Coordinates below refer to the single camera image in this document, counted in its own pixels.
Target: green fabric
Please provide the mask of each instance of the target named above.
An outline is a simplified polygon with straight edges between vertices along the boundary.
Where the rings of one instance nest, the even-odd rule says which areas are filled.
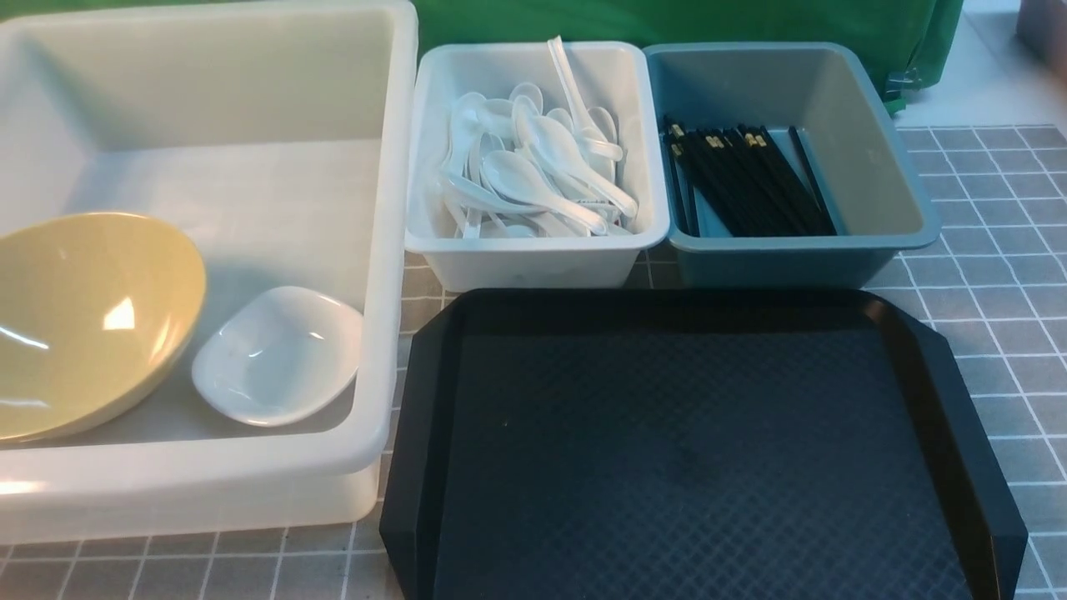
[[[28,14],[225,0],[0,0],[0,20]],[[891,76],[937,83],[962,0],[412,0],[419,51],[443,44],[621,40],[822,41],[855,51],[890,106]]]

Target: textured tray surface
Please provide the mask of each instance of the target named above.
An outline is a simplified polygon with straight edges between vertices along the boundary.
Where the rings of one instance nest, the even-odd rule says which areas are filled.
[[[874,329],[474,336],[452,440],[440,600],[970,598]]]

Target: small white plastic bin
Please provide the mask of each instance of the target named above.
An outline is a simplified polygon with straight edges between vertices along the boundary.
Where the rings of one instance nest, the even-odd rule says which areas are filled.
[[[545,111],[567,101],[546,44],[442,46],[423,58],[415,83],[405,244],[426,257],[445,289],[618,287],[640,251],[666,237],[667,192],[644,54],[617,42],[568,44],[567,50],[586,105],[605,107],[618,122],[626,151],[618,181],[640,204],[636,235],[452,238],[455,221],[431,181],[448,149],[456,99],[468,92],[507,98],[515,84],[529,81],[544,92]]]
[[[208,269],[193,342],[142,404],[91,431],[0,447],[0,543],[373,508],[396,381],[416,44],[414,7],[387,0],[0,25],[0,235],[71,212],[141,212],[180,227]],[[190,363],[278,285],[362,311],[363,362],[354,391],[262,429],[212,410]]]

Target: tray rim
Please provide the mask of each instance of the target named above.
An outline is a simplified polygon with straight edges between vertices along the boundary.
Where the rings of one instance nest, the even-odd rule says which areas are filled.
[[[421,412],[414,417],[405,419],[404,410],[401,409],[393,469],[389,473],[380,525],[389,562],[397,571],[400,586],[409,600],[430,600],[434,594],[436,546],[450,456],[451,427],[434,428],[432,421],[451,417],[450,405],[455,404],[450,401],[451,396],[445,394],[444,397],[448,399],[437,401],[436,390],[455,385],[458,370],[456,366],[459,363],[459,352],[447,350],[461,338],[462,329],[466,326],[467,311],[477,309],[483,311],[484,305],[479,306],[479,302],[506,301],[509,296],[524,297],[522,301],[527,303],[530,300],[539,300],[540,302],[535,303],[538,306],[543,305],[545,300],[558,301],[561,298],[569,299],[571,305],[598,302],[603,306],[607,302],[625,297],[642,298],[646,302],[655,299],[663,303],[687,302],[692,305],[727,300],[747,310],[751,310],[753,303],[764,309],[774,305],[796,307],[798,304],[806,310],[828,305],[839,310],[857,309],[879,331],[887,346],[905,345],[910,348],[904,350],[918,350],[910,354],[903,352],[906,359],[910,359],[905,361],[908,364],[904,364],[887,347],[891,366],[902,388],[905,386],[904,377],[907,374],[902,375],[901,369],[911,369],[910,377],[919,379],[918,382],[912,381],[912,384],[925,385],[930,392],[931,398],[915,399],[905,395],[905,405],[934,484],[942,517],[973,598],[984,600],[1014,596],[1026,546],[1026,527],[992,453],[951,347],[941,334],[887,300],[862,290],[826,289],[775,291],[482,289],[460,296],[420,330],[412,343],[409,369],[417,372],[424,368],[423,362],[426,361],[427,377],[416,378],[421,379],[421,383],[405,389],[402,407],[416,406]],[[883,331],[887,327],[891,330],[890,334]],[[824,328],[816,327],[809,330],[822,329]],[[806,328],[802,327],[790,329],[790,331],[803,330]],[[902,353],[901,350],[897,348],[897,354]],[[929,364],[938,361],[940,368],[937,373],[930,373]],[[446,363],[451,369],[444,368],[442,363]],[[951,364],[952,369],[947,369],[946,364]],[[925,407],[928,410],[924,414],[917,414],[914,405],[930,399],[934,402]],[[942,443],[940,448],[931,449],[930,435],[927,432],[924,437],[917,423],[920,419],[938,417],[943,422],[934,426],[937,433],[934,436],[934,441]],[[415,438],[412,447],[409,447],[405,446],[404,440],[409,433],[411,436],[421,433],[423,438]],[[941,470],[956,470],[953,472],[956,479],[953,484],[957,488],[950,492],[944,489],[949,484],[935,477],[934,471],[937,464],[931,467],[931,463],[938,462],[938,458],[931,456],[931,452],[944,451],[951,455],[947,457],[950,464],[945,467],[945,461],[942,460]],[[951,492],[955,492],[955,499],[946,498]],[[960,496],[969,504],[964,510],[956,510],[959,504],[952,505],[952,502]],[[976,530],[964,527],[960,532],[961,523],[974,525],[975,521],[978,525]]]

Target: food tray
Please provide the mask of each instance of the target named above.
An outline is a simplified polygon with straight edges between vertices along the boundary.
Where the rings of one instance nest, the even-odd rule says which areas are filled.
[[[947,343],[845,290],[460,297],[381,534],[408,600],[1010,598],[1026,543]]]

